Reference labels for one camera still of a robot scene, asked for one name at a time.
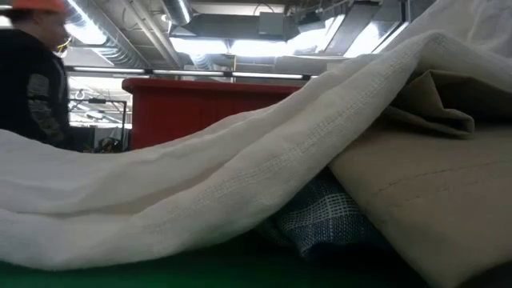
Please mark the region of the blue striped garment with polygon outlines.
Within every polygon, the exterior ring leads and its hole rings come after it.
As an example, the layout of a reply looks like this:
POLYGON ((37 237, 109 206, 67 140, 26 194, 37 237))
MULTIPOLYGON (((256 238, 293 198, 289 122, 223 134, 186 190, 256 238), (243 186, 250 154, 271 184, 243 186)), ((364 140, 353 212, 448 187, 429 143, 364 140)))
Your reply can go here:
POLYGON ((256 231, 308 260, 327 258, 345 249, 390 247, 328 168, 256 231))

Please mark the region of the large white shirt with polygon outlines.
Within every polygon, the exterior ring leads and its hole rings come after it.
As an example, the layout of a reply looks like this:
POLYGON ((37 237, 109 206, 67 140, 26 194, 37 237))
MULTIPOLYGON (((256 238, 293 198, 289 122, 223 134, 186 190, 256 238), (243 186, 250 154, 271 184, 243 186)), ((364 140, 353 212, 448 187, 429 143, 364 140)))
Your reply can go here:
POLYGON ((0 261, 110 266, 243 233, 366 130, 416 70, 512 88, 509 36, 512 0, 437 0, 383 53, 179 140, 101 156, 0 130, 0 261))

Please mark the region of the beige trousers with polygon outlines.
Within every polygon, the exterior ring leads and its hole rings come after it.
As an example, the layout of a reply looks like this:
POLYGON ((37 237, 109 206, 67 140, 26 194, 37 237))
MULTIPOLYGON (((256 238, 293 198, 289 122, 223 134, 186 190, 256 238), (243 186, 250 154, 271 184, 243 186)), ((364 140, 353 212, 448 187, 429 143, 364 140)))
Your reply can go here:
POLYGON ((429 284, 512 262, 512 83, 418 74, 330 165, 429 284))

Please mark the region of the red plastic laundry bin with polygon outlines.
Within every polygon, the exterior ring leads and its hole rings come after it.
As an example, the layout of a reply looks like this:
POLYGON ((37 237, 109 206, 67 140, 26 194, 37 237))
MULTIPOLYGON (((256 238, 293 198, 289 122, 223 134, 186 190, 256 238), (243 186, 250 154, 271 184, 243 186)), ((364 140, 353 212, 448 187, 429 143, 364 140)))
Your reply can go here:
POLYGON ((155 146, 193 134, 228 116, 258 110, 300 90, 228 82, 127 78, 124 91, 133 99, 131 148, 155 146))

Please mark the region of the hanging strip light bar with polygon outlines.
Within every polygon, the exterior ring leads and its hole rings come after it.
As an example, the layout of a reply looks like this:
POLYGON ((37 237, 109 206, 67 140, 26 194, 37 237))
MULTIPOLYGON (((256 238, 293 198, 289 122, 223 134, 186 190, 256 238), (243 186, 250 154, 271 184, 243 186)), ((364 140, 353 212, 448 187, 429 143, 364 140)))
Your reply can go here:
POLYGON ((317 77, 310 74, 279 74, 257 73, 243 71, 220 70, 161 70, 149 68, 120 68, 120 67, 93 67, 93 66, 66 66, 69 72, 92 74, 132 74, 132 75, 172 75, 172 76, 203 76, 215 78, 264 78, 280 80, 309 81, 317 77))

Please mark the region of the grey ceiling box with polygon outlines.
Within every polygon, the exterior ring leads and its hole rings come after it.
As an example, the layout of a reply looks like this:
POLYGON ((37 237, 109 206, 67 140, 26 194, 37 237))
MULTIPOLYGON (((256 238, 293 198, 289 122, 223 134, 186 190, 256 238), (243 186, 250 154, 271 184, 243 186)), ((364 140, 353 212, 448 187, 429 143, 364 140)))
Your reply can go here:
POLYGON ((260 12, 258 19, 260 39, 278 41, 286 39, 286 18, 283 13, 260 12))

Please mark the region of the green table mat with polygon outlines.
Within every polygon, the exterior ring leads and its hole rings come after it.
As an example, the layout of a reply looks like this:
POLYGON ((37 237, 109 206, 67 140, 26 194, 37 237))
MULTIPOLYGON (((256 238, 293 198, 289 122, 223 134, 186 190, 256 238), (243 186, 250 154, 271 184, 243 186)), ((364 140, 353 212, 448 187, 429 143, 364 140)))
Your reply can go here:
POLYGON ((349 249, 324 264, 248 233, 202 250, 87 270, 0 262, 0 288, 429 288, 395 253, 349 249))

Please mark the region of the person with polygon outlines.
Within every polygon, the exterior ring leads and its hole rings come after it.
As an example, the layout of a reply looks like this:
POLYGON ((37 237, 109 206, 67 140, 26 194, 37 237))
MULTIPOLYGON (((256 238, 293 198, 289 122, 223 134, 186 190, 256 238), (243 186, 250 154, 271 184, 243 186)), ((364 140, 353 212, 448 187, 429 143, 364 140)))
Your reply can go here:
POLYGON ((55 52, 69 39, 62 0, 13 0, 0 9, 0 130, 59 149, 76 150, 69 124, 69 88, 55 52))

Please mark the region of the silver ventilation duct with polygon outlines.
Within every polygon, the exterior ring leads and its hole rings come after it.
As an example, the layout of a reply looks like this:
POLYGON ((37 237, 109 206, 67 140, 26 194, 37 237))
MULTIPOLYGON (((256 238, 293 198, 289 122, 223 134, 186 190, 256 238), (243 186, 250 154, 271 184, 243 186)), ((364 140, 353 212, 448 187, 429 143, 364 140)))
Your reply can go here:
POLYGON ((188 24, 194 12, 188 0, 162 0, 169 20, 176 26, 188 24))

